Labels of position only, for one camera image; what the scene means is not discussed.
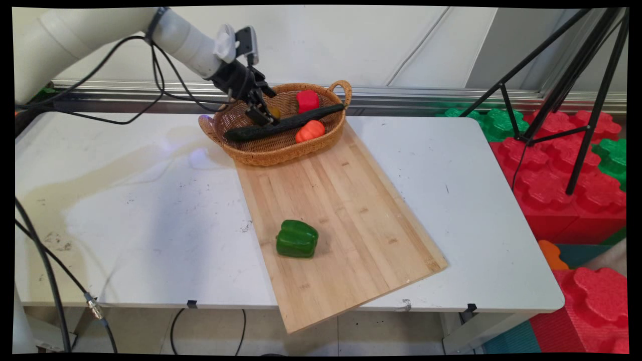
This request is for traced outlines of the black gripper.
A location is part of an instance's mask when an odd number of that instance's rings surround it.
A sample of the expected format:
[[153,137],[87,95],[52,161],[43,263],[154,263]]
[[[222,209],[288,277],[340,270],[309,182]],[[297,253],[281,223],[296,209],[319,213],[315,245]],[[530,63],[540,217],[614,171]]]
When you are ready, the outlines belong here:
[[256,126],[279,125],[279,116],[271,113],[263,94],[273,98],[277,93],[268,85],[265,75],[252,66],[245,66],[238,60],[222,63],[222,66],[208,78],[217,89],[234,100],[245,101],[245,116]]

